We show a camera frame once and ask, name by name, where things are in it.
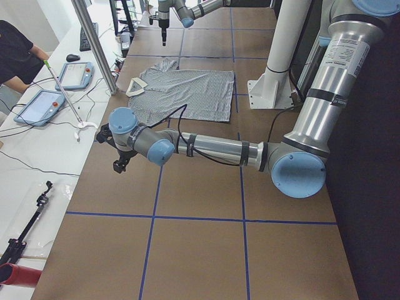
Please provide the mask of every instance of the red cup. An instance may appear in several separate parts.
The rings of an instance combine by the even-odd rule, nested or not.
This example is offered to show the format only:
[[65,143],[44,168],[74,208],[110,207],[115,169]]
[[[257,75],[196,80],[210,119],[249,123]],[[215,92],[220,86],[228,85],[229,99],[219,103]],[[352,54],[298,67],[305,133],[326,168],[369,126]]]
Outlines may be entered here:
[[0,284],[34,288],[41,274],[40,270],[6,263],[0,266]]

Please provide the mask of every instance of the white column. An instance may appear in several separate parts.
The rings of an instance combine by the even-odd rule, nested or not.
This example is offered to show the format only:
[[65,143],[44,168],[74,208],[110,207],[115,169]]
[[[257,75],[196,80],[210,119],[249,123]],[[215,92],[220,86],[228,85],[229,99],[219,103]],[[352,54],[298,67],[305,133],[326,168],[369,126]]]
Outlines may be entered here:
[[312,0],[283,0],[265,73],[247,82],[250,108],[292,105],[288,69]]

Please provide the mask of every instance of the black wall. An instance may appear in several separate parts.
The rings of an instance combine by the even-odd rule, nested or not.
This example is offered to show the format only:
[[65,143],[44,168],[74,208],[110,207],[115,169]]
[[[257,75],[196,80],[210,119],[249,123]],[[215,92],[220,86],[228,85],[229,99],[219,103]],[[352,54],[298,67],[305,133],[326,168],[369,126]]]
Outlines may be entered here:
[[360,300],[400,299],[400,15],[329,140],[327,187]]

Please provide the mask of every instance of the person's arm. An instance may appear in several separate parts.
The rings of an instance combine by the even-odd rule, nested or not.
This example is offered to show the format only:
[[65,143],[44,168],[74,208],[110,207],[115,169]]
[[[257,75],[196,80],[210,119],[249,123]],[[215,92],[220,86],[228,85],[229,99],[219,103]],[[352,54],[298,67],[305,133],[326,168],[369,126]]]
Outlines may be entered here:
[[11,78],[10,80],[7,80],[6,82],[4,82],[4,84],[6,86],[8,86],[10,89],[13,89],[21,94],[24,93],[24,91],[26,91],[26,89],[29,87],[28,84],[25,84],[22,80],[20,80],[19,77],[14,76],[13,78]]
[[29,50],[29,52],[35,54],[35,56],[42,61],[46,61],[50,58],[50,56],[46,52],[37,47],[35,44],[33,44],[33,47]]

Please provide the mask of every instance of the tablet device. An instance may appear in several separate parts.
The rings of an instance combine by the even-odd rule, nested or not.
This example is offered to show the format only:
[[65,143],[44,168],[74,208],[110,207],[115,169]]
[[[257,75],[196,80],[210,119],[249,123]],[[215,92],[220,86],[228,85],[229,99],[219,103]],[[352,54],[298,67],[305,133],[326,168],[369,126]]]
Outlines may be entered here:
[[93,64],[91,62],[67,62],[61,69],[59,80],[66,91],[86,89],[92,81]]
[[18,123],[32,126],[43,126],[64,104],[65,97],[60,92],[39,91],[14,118]]

